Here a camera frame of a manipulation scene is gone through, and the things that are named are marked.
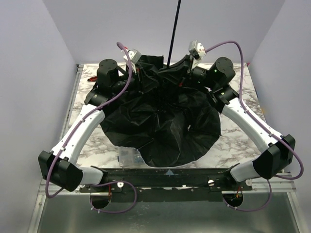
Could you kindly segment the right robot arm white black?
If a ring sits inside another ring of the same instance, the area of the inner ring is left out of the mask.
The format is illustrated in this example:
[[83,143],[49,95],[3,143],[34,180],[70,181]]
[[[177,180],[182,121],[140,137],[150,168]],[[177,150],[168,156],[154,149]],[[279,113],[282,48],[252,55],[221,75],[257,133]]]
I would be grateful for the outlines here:
[[186,55],[182,60],[159,70],[158,76],[176,89],[196,88],[206,93],[209,104],[220,114],[231,119],[255,143],[261,155],[252,161],[237,164],[225,172],[232,183],[252,178],[270,179],[292,162],[295,139],[283,136],[262,121],[242,100],[230,81],[235,76],[233,63],[226,57],[218,58],[210,69],[198,67],[200,58]]

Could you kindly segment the lilac umbrella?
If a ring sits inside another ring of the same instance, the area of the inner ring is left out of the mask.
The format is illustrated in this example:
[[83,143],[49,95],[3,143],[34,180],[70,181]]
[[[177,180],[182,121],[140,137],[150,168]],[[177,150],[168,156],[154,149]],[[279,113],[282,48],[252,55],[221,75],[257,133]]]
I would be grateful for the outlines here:
[[[143,68],[145,93],[136,89],[136,65]],[[88,103],[108,105],[100,127],[118,147],[137,149],[151,167],[181,166],[200,159],[221,135],[218,112],[196,88],[179,90],[158,76],[171,66],[162,56],[142,55],[121,68],[115,60],[100,61]]]

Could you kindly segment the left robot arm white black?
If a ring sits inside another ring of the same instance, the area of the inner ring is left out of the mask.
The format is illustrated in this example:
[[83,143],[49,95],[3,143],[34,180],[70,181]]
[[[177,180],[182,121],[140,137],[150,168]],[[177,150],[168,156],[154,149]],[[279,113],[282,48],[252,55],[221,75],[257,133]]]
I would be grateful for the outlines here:
[[98,185],[104,173],[94,167],[77,167],[80,152],[95,130],[105,118],[102,108],[91,104],[84,105],[65,136],[51,151],[42,151],[38,162],[42,177],[46,180],[45,193],[55,197],[62,190],[74,191],[80,185]]

